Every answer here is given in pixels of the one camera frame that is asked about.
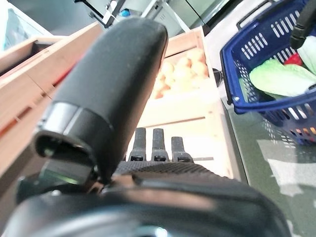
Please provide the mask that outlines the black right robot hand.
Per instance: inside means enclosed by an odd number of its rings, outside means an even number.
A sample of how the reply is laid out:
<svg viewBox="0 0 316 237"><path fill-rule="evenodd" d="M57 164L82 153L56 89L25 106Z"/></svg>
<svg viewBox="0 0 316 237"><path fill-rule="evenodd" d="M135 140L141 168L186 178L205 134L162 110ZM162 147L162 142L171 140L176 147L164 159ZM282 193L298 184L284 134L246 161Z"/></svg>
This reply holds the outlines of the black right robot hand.
<svg viewBox="0 0 316 237"><path fill-rule="evenodd" d="M300 48L311 33L316 22L316 1L309 0L303 7L290 37L290 46Z"/></svg>

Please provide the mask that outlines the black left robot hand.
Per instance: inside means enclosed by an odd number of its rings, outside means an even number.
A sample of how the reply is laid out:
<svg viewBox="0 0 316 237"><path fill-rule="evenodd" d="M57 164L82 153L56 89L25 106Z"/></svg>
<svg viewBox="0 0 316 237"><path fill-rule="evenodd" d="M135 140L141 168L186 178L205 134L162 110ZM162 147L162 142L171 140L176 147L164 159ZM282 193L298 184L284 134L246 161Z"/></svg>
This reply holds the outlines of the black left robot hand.
<svg viewBox="0 0 316 237"><path fill-rule="evenodd" d="M131 18L104 32L61 83L32 150L47 162L21 177L6 237L288 237L282 211L249 185L176 157L124 161L168 41Z"/></svg>

